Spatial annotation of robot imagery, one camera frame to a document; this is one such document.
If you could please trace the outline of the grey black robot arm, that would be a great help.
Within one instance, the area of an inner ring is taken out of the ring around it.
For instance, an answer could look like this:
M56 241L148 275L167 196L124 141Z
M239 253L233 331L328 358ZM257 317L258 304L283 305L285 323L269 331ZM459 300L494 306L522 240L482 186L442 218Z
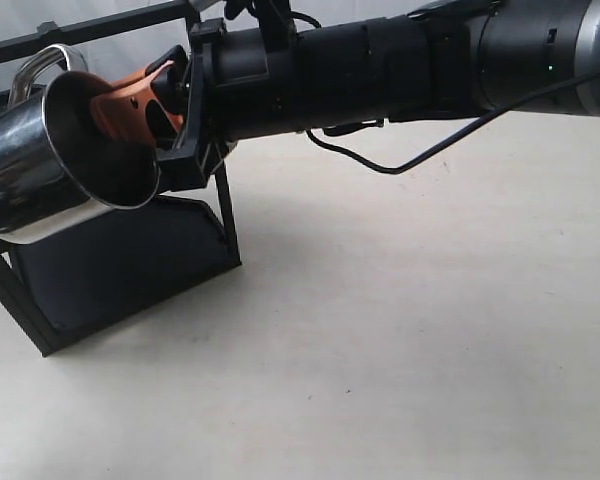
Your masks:
M164 150L168 189L207 181L233 145L305 133L335 139L385 123L510 111L600 117L600 1L434 1L324 27L286 1L229 1L174 48L96 96L108 137Z

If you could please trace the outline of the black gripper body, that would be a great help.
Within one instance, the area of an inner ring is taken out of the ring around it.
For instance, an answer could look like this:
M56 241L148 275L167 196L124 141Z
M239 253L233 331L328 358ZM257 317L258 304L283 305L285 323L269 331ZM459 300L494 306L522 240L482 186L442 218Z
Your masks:
M473 114L464 27L393 17L230 32L212 19L190 45L184 142L159 160L165 190L205 187L240 140Z

